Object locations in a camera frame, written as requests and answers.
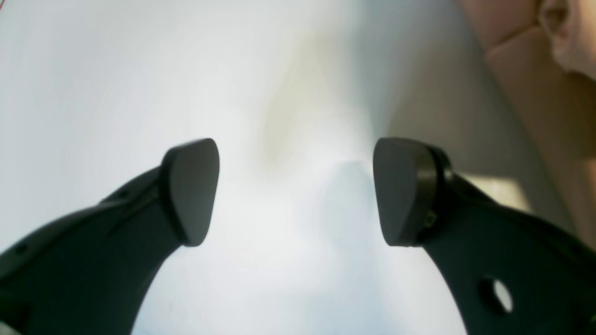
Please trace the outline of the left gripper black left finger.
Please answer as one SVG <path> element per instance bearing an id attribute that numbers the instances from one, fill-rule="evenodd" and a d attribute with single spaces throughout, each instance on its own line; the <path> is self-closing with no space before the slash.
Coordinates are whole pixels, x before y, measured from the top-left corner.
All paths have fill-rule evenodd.
<path id="1" fill-rule="evenodd" d="M 18 335 L 129 335 L 153 279 L 206 239 L 220 158 L 213 139 L 172 147 L 95 206 L 1 254 L 1 326 Z"/>

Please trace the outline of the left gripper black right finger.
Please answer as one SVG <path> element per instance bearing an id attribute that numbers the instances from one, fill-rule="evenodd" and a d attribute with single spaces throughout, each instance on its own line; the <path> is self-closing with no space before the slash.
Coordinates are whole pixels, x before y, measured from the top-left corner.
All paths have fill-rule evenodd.
<path id="1" fill-rule="evenodd" d="M 386 243 L 426 251 L 469 335 L 595 333 L 595 253 L 577 238 L 494 201 L 439 147 L 381 138 L 372 162 Z"/>

